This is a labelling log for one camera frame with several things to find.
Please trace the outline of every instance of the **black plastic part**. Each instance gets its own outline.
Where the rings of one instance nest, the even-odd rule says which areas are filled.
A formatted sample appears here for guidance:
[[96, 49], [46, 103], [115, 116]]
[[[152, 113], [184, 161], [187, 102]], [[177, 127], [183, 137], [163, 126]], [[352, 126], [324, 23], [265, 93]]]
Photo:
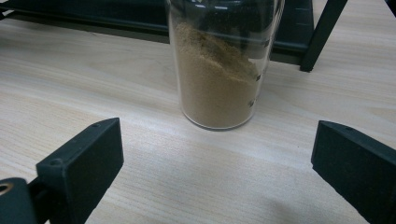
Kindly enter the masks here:
[[328, 0], [320, 19], [312, 35], [309, 48], [306, 50], [303, 60], [300, 64], [300, 70], [310, 72], [314, 68], [318, 60], [319, 54], [322, 52], [327, 39], [332, 33], [332, 29], [338, 21], [347, 0]]
[[50, 222], [84, 223], [122, 164], [119, 119], [94, 123], [39, 162], [39, 182], [65, 202]]
[[120, 120], [94, 123], [39, 162], [29, 185], [0, 181], [0, 223], [85, 223], [122, 164]]
[[320, 121], [313, 169], [370, 223], [396, 223], [396, 150], [347, 126]]
[[37, 223], [33, 202], [24, 179], [0, 180], [0, 223]]
[[385, 0], [388, 4], [389, 9], [392, 11], [393, 15], [396, 17], [396, 0]]

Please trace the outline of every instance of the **light wood surface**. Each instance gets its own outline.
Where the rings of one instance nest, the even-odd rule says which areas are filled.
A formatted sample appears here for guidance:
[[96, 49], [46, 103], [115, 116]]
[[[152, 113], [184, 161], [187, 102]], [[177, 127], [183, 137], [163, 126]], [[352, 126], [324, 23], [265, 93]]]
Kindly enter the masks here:
[[210, 132], [179, 109], [169, 45], [5, 19], [0, 179], [33, 180], [75, 134], [120, 117], [125, 163], [87, 223], [366, 223], [310, 157], [320, 119], [396, 148], [395, 71], [395, 18], [351, 0], [311, 73], [271, 62], [253, 119]]

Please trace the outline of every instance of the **black shelf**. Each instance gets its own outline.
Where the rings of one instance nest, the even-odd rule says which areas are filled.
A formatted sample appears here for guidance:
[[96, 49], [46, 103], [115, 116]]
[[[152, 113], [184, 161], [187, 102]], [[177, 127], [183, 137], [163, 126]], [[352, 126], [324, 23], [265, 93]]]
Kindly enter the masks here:
[[[168, 36], [164, 0], [8, 0], [0, 4], [0, 9], [92, 27]], [[301, 64], [313, 33], [312, 0], [285, 0], [271, 60]]]

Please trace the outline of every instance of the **powder sample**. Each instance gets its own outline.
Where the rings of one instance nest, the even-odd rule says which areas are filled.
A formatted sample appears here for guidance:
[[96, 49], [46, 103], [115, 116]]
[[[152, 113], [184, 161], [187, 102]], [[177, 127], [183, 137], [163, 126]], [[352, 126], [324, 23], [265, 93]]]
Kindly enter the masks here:
[[258, 93], [254, 63], [224, 40], [186, 22], [175, 31], [181, 106], [208, 128], [232, 128], [248, 120]]

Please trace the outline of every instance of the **brown powder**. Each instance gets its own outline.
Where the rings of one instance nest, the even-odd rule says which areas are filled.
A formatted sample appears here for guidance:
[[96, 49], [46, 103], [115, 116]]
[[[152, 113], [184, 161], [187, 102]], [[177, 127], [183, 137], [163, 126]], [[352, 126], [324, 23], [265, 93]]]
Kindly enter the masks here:
[[259, 87], [255, 64], [186, 22], [177, 26], [175, 41], [184, 113], [209, 128], [231, 128], [250, 118]]

